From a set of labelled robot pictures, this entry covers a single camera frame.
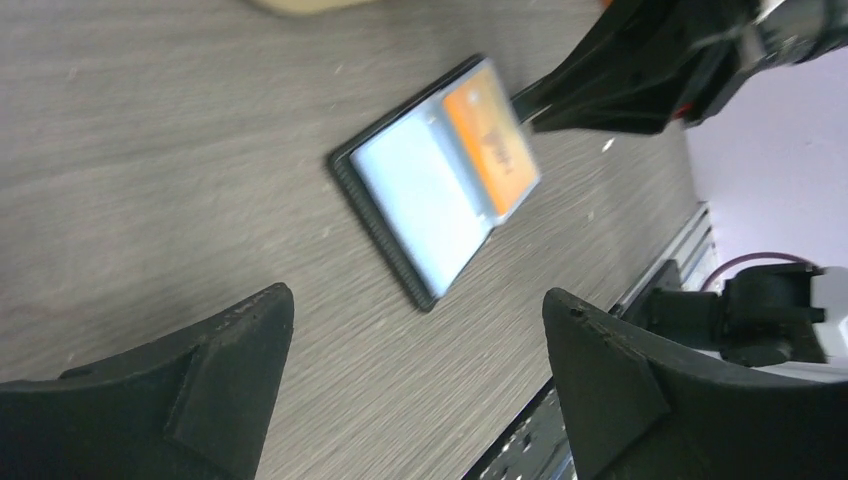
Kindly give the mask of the gold VIP card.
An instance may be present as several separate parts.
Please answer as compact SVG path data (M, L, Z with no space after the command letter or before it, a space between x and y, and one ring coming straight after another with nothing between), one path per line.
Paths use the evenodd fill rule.
M485 58L463 75L441 105L495 222L504 223L539 183L540 171L493 61Z

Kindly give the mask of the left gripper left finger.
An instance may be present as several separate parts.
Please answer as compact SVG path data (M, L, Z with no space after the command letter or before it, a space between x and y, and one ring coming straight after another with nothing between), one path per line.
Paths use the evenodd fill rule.
M275 283L54 380L1 386L5 479L251 479L293 335Z

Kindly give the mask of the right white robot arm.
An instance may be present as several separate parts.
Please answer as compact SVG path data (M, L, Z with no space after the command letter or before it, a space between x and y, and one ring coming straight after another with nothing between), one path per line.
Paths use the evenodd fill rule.
M847 44L843 1L614 1L567 58L522 91L537 132L654 135L716 116L757 73ZM654 290L635 323L746 367L847 353L843 268L778 254L720 292Z

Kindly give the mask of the black card holder wallet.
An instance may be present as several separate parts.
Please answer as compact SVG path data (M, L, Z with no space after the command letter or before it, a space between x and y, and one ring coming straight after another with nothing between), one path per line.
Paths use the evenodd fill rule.
M347 140L327 167L411 303L434 308L495 229L494 212L441 105L475 54Z

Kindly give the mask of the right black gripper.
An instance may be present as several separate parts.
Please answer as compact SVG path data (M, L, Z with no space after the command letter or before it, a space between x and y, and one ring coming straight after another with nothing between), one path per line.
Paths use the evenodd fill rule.
M753 75L847 46L845 1L614 1L529 90L536 132L653 135L717 115Z

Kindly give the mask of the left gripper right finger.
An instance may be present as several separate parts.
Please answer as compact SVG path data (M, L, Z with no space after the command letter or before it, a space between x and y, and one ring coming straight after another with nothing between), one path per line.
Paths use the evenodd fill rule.
M582 479L843 479L847 386L727 363L553 288L542 317Z

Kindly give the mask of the beige oval tray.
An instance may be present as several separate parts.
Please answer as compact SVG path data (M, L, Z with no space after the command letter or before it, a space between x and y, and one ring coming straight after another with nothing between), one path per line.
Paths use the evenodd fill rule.
M284 16L312 16L373 3L373 0L250 0L257 7Z

